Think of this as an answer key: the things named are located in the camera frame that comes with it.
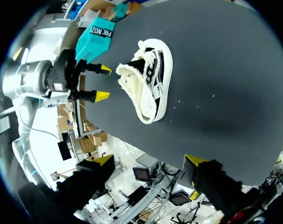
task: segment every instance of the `gray table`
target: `gray table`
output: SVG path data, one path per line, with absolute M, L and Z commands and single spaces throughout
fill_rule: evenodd
M 114 72 L 148 38 L 166 42 L 174 59 L 167 112 L 151 125 L 139 121 Z M 117 23 L 94 63 L 113 70 L 86 77 L 86 90 L 111 93 L 86 103 L 102 130 L 178 168 L 184 154 L 216 159 L 247 185 L 271 171 L 283 147 L 283 49 L 257 12 L 223 0 L 157 4 Z

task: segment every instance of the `shoelace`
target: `shoelace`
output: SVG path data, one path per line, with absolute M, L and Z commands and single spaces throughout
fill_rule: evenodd
M 146 48 L 147 46 L 145 45 L 145 43 L 143 41 L 139 41 L 138 42 L 138 51 L 134 54 L 134 58 L 132 59 L 132 61 L 136 61 L 139 59 L 143 59 L 146 62 L 149 63 L 150 68 L 153 68 L 154 65 L 154 61 L 156 59 L 156 55 L 153 51 L 147 51 L 146 52 Z

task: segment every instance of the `box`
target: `box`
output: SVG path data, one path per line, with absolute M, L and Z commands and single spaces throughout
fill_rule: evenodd
M 79 76 L 79 90 L 85 90 L 85 75 L 80 75 Z M 86 113 L 85 113 L 85 101 L 80 100 L 79 101 L 79 113 L 80 113 L 80 119 L 81 122 L 86 121 Z
M 92 11 L 104 11 L 107 7 L 113 6 L 115 7 L 115 4 L 113 4 L 111 1 L 108 0 L 88 0 L 89 2 L 84 6 L 84 8 L 81 10 L 79 16 L 83 16 L 88 9 Z
M 80 17 L 79 22 L 78 22 L 78 28 L 87 28 L 96 17 L 102 17 L 104 14 L 104 11 L 97 11 L 94 12 L 90 9 L 86 11 L 84 16 Z
M 91 124 L 88 120 L 83 122 L 83 125 L 84 125 L 84 132 L 90 132 L 90 131 L 94 131 L 98 129 L 95 125 Z
M 141 10 L 141 9 L 143 9 L 143 6 L 140 3 L 133 1 L 132 4 L 128 5 L 128 10 L 129 10 L 128 15 L 131 15 L 132 13 L 135 13 L 135 12 Z
M 114 6 L 108 6 L 108 7 L 106 8 L 104 14 L 102 15 L 102 18 L 104 18 L 104 19 L 110 18 L 110 16 L 111 16 L 112 13 L 113 13 L 114 8 L 115 8 Z
M 107 140 L 107 134 L 105 132 L 101 132 L 99 134 L 89 134 L 88 138 L 95 146 L 102 146 L 102 143 Z
M 71 121 L 69 120 L 69 117 L 57 118 L 57 126 L 58 126 L 59 132 L 61 133 L 71 130 L 73 128 L 73 125 Z
M 60 104 L 57 106 L 57 114 L 58 116 L 68 116 L 70 112 L 73 112 L 72 103 Z
M 79 144 L 84 154 L 96 151 L 95 146 L 91 143 L 89 139 L 86 139 L 86 138 L 80 139 Z

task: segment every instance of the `cardboard box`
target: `cardboard box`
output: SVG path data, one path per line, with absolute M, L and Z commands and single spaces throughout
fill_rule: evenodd
M 111 17 L 111 15 L 113 14 L 113 10 L 114 10 L 114 6 L 108 6 L 104 12 L 104 14 L 102 15 L 102 18 L 104 19 L 108 19 Z
M 83 16 L 88 9 L 93 10 L 95 12 L 101 10 L 106 11 L 106 8 L 109 6 L 115 7 L 111 1 L 108 0 L 88 0 L 89 2 L 85 5 L 85 7 L 81 10 L 79 16 Z
M 101 132 L 99 134 L 95 134 L 94 136 L 100 137 L 101 138 L 101 142 L 107 141 L 107 133 L 106 132 Z
M 98 129 L 95 125 L 91 124 L 88 120 L 83 122 L 83 125 L 84 125 L 84 132 L 90 132 L 90 131 L 94 131 Z
M 72 103 L 60 104 L 57 106 L 57 114 L 58 116 L 68 116 L 70 112 L 73 112 Z
M 58 126 L 59 132 L 61 133 L 71 130 L 73 128 L 73 125 L 71 121 L 69 120 L 69 117 L 57 118 L 57 126 Z
M 85 90 L 85 75 L 80 75 L 79 76 L 79 90 Z M 84 122 L 87 120 L 86 118 L 86 113 L 85 113 L 85 101 L 84 100 L 80 100 L 79 103 L 81 105 L 79 105 L 79 113 L 80 113 L 80 119 L 81 122 Z
M 136 1 L 133 1 L 132 4 L 130 4 L 130 5 L 131 5 L 130 9 L 128 7 L 129 15 L 143 9 L 143 6 Z
M 95 146 L 102 146 L 102 143 L 107 140 L 107 134 L 105 132 L 89 134 L 87 136 Z
M 89 139 L 86 139 L 86 138 L 80 139 L 79 144 L 84 154 L 96 151 L 95 146 L 91 143 Z

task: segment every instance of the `shoe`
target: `shoe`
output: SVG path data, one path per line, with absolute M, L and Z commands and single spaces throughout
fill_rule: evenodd
M 144 124 L 162 119 L 166 112 L 173 58 L 161 40 L 138 42 L 139 50 L 127 64 L 119 64 L 116 73 L 122 89 L 132 100 L 138 118 Z

